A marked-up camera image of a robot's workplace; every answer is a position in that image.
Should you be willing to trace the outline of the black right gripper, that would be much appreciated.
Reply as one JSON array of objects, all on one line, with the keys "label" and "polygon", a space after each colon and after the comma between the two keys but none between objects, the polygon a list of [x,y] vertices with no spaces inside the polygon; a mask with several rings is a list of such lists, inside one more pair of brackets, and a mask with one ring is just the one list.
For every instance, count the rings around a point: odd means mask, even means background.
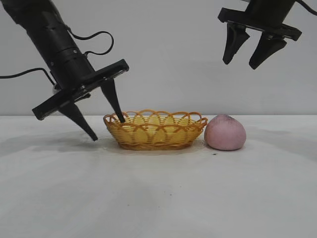
[{"label": "black right gripper", "polygon": [[283,21],[294,5],[293,0],[251,0],[244,11],[222,8],[218,19],[227,24],[227,39],[223,62],[229,64],[241,46],[249,39],[246,28],[261,31],[259,43],[249,60],[252,69],[283,49],[284,38],[298,40],[302,32]]}]

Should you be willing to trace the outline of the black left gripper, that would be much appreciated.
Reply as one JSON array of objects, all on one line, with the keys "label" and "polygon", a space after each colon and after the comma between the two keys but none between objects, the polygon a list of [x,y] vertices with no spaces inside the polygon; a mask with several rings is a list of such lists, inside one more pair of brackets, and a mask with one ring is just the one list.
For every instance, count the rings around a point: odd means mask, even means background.
[{"label": "black left gripper", "polygon": [[119,105],[114,79],[128,70],[129,66],[124,59],[95,71],[87,58],[73,58],[53,71],[60,91],[36,106],[33,113],[38,120],[43,120],[58,110],[76,123],[93,141],[97,141],[98,137],[74,102],[81,100],[84,95],[99,87],[119,121],[124,123],[125,119]]}]

